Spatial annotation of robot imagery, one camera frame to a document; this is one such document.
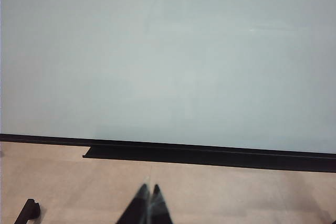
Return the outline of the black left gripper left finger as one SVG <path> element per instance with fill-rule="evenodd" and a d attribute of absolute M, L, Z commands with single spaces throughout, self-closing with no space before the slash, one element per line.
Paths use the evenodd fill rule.
<path fill-rule="evenodd" d="M 148 185 L 143 184 L 138 189 L 116 224 L 147 223 L 149 199 L 150 191 Z"/>

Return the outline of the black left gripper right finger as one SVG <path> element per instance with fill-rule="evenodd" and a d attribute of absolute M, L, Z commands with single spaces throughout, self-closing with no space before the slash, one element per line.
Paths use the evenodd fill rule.
<path fill-rule="evenodd" d="M 173 224 L 168 207 L 158 184 L 155 184 L 150 200 L 150 223 Z"/>

